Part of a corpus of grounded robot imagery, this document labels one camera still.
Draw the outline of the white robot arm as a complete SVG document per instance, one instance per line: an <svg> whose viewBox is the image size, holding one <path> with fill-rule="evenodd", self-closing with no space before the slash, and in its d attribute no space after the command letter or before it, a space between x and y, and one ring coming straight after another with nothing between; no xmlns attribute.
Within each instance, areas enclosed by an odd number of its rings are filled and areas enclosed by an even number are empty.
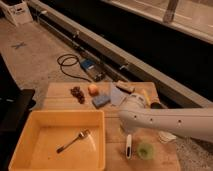
<svg viewBox="0 0 213 171"><path fill-rule="evenodd" d="M143 95L132 93L118 116L128 131L150 128L213 143L213 108L150 109Z"/></svg>

